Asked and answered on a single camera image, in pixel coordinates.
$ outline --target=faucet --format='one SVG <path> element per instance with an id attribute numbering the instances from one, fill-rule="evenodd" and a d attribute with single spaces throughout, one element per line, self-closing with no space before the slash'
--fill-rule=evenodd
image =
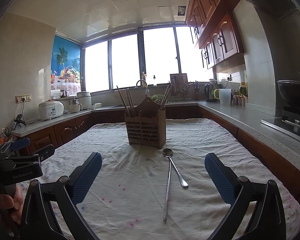
<path id="1" fill-rule="evenodd" d="M 146 83 L 146 97 L 149 97 L 150 96 L 150 92 L 148 90 L 148 84 L 147 84 L 147 82 L 145 80 L 143 80 L 143 79 L 138 80 L 137 83 L 136 83 L 136 88 L 138 88 L 139 81 L 140 81 L 140 85 L 142 85 L 141 81 L 143 81 L 144 83 Z"/>

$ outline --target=window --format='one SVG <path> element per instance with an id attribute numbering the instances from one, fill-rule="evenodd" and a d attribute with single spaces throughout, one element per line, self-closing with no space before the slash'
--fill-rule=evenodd
<path id="1" fill-rule="evenodd" d="M 137 34 L 112 40 L 113 88 L 132 87 L 140 79 Z"/>
<path id="2" fill-rule="evenodd" d="M 157 84 L 168 83 L 170 74 L 179 73 L 173 28 L 146 30 L 143 35 L 147 84 L 154 83 L 154 75 Z"/>
<path id="3" fill-rule="evenodd" d="M 89 92 L 109 89 L 107 41 L 86 48 L 85 82 Z"/>
<path id="4" fill-rule="evenodd" d="M 201 50 L 194 48 L 190 28 L 176 27 L 176 31 L 182 73 L 187 73 L 189 82 L 209 81 L 213 78 L 212 68 L 209 70 L 203 68 Z"/>

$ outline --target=gas stove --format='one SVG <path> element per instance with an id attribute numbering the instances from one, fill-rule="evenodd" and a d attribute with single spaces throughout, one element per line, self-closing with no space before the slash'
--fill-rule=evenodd
<path id="1" fill-rule="evenodd" d="M 284 106 L 282 118 L 264 119 L 261 123 L 300 141 L 300 109 Z"/>

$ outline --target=bottle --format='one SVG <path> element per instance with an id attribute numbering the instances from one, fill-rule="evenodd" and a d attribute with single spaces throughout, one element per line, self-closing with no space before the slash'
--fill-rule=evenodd
<path id="1" fill-rule="evenodd" d="M 146 78 L 147 78 L 147 75 L 143 72 L 142 79 L 146 81 Z M 143 81 L 141 81 L 141 82 L 142 82 L 142 87 L 144 87 L 144 88 L 147 87 L 146 83 L 144 83 Z"/>
<path id="2" fill-rule="evenodd" d="M 240 88 L 239 88 L 239 96 L 245 96 L 246 95 L 246 85 L 245 82 L 240 83 Z"/>

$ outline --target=wok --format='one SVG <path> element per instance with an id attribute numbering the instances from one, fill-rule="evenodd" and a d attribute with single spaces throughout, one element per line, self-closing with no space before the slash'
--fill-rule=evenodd
<path id="1" fill-rule="evenodd" d="M 290 106 L 300 109 L 300 81 L 278 80 L 277 83 L 282 98 Z"/>

